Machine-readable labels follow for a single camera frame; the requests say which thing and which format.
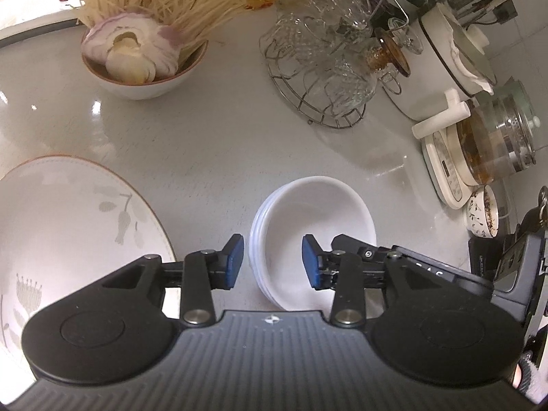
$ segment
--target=white bowl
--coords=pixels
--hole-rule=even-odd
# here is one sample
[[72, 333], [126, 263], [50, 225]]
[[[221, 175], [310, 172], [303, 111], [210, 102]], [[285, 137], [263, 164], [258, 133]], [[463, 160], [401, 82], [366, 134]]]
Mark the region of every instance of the white bowl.
[[[0, 351], [30, 374], [21, 331], [40, 309], [145, 254], [175, 255], [160, 222], [139, 194], [93, 162], [42, 157], [0, 181]], [[180, 294], [169, 289], [173, 317]], [[0, 364], [0, 379], [9, 376]], [[30, 384], [0, 383], [0, 402]]]
[[302, 264], [302, 237], [311, 233], [323, 249], [341, 234], [376, 245], [373, 220], [360, 196], [337, 179], [312, 176], [280, 187], [257, 211], [249, 234], [249, 259], [257, 283], [288, 311], [331, 311], [334, 292], [310, 287]]
[[196, 49], [190, 57], [188, 57], [183, 69], [173, 77], [159, 80], [157, 82], [144, 83], [141, 85], [130, 85], [112, 80], [106, 75], [106, 70], [104, 67], [92, 63], [83, 55], [82, 61], [97, 83], [108, 92], [130, 100], [145, 100], [161, 96], [176, 88], [188, 79], [188, 77], [190, 77], [196, 69], [196, 65], [201, 62], [206, 54], [207, 46], [208, 42], [205, 42], [202, 46], [199, 46], [199, 48]]
[[489, 185], [472, 193], [464, 207], [466, 228], [481, 238], [494, 238], [499, 231], [499, 210], [495, 193]]

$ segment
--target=countertop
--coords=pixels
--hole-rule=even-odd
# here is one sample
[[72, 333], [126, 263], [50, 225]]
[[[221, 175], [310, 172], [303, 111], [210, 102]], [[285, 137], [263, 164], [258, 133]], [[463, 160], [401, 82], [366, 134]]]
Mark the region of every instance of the countertop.
[[[308, 125], [277, 92], [258, 48], [273, 10], [219, 29], [190, 79], [156, 100], [100, 89], [81, 62], [82, 27], [0, 49], [0, 175], [44, 154], [94, 160], [149, 202], [178, 258], [248, 236], [267, 196], [287, 182], [328, 175], [363, 198], [379, 245], [398, 244], [469, 269], [461, 211], [429, 179], [412, 121], [379, 90], [351, 130]], [[222, 309], [272, 309], [246, 255]]]

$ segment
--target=metal screw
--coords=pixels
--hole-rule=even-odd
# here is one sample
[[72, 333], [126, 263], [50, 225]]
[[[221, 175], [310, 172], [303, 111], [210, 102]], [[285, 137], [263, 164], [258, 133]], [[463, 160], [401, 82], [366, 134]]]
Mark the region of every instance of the metal screw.
[[390, 250], [387, 255], [388, 258], [391, 260], [399, 260], [403, 255], [401, 252], [398, 252], [397, 250]]
[[209, 317], [211, 314], [204, 309], [192, 309], [183, 315], [184, 320], [190, 324], [203, 324], [209, 320]]
[[335, 320], [342, 324], [356, 324], [363, 320], [363, 317], [355, 309], [343, 309], [336, 313]]

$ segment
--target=bowl of garlic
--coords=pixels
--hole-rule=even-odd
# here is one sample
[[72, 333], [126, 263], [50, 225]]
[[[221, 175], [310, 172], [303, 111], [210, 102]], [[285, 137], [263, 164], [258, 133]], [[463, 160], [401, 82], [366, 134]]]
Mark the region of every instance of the bowl of garlic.
[[144, 100], [169, 92], [196, 69], [209, 33], [246, 0], [80, 0], [88, 27], [82, 60], [115, 95]]

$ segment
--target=white plate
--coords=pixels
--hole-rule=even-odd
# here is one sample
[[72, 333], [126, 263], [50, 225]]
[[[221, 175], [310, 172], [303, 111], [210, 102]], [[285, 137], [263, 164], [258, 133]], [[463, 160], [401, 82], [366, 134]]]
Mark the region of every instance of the white plate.
[[[67, 156], [16, 167], [0, 181], [1, 350], [29, 373], [20, 338], [32, 315], [151, 253], [175, 260], [154, 212], [112, 171]], [[180, 293], [168, 291], [164, 312], [173, 317]], [[15, 399], [29, 384], [19, 386], [0, 384], [0, 401]]]
[[331, 310], [334, 292], [310, 287], [302, 264], [302, 237], [312, 233], [323, 249], [344, 233], [376, 245], [373, 220], [360, 196], [337, 179], [297, 179], [272, 193], [257, 211], [249, 259], [262, 292], [282, 309]]

